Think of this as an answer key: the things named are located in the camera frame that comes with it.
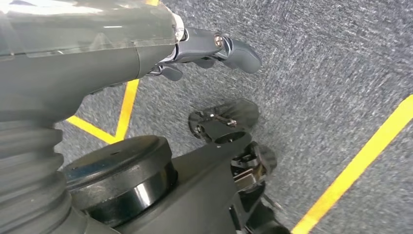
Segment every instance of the metal screw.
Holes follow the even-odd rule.
[[[226,123],[228,126],[235,127],[237,126],[237,121],[230,119],[228,123]]]
[[[219,34],[215,34],[215,46],[218,48],[222,48],[222,46],[224,45],[224,39],[222,38],[221,35]]]

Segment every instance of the black plastic part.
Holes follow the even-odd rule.
[[[63,168],[67,187],[74,190],[139,165],[134,183],[140,184],[170,162],[172,152],[164,137],[137,136],[93,151]]]
[[[171,156],[164,137],[138,136],[79,158],[63,169],[74,206],[110,227],[136,217],[176,183]]]
[[[231,126],[228,123],[224,124],[226,124],[229,128],[236,128],[236,130],[234,130],[235,132],[250,131],[251,128],[258,122],[259,115],[260,113],[257,104],[241,98],[222,105],[192,112],[188,118],[188,125],[190,131],[195,137],[199,139],[204,138],[205,141],[211,142],[218,139],[222,135],[219,133],[214,133],[214,136],[210,137],[208,134],[203,134],[203,129],[199,126],[200,123],[207,123],[211,120],[223,122],[222,118],[228,120],[232,119],[236,121],[235,126]]]
[[[245,225],[250,213],[241,204],[230,161],[250,142],[250,134],[245,133],[233,142],[221,145],[210,143],[172,159],[179,173],[178,186],[166,199],[116,229],[123,234],[235,233],[229,208],[235,208],[242,225]]]
[[[274,217],[274,212],[259,202],[247,222],[248,230],[253,234],[291,234]]]

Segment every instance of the gray carpet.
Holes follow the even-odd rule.
[[[128,136],[165,136],[178,156],[203,145],[188,130],[191,111],[241,97],[256,102],[253,136],[279,157],[269,195],[289,228],[413,94],[412,1],[164,2],[187,26],[247,41],[263,67],[249,75],[187,64],[178,82],[141,79]],[[87,97],[77,115],[114,133],[124,89]],[[59,127],[65,140],[57,150],[67,161],[104,145],[68,123]],[[412,132],[410,122],[312,233],[413,233]]]

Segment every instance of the ribbed hose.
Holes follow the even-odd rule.
[[[68,216],[63,156],[53,150],[60,141],[52,126],[0,123],[0,233],[47,233]]]

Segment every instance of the yellow line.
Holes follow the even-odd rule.
[[[120,109],[119,120],[116,128],[116,141],[125,139],[128,130],[129,120],[131,119],[133,103],[135,102],[136,92],[138,90],[139,80],[129,81],[126,85],[125,95],[123,97],[122,107]]]
[[[402,101],[293,229],[307,234],[413,118],[413,95]]]
[[[159,4],[159,0],[146,0],[146,4],[157,6]]]
[[[82,120],[77,116],[72,116],[68,118],[66,121],[108,144],[113,144],[117,142],[114,136],[100,130],[99,128],[93,126],[92,124]]]

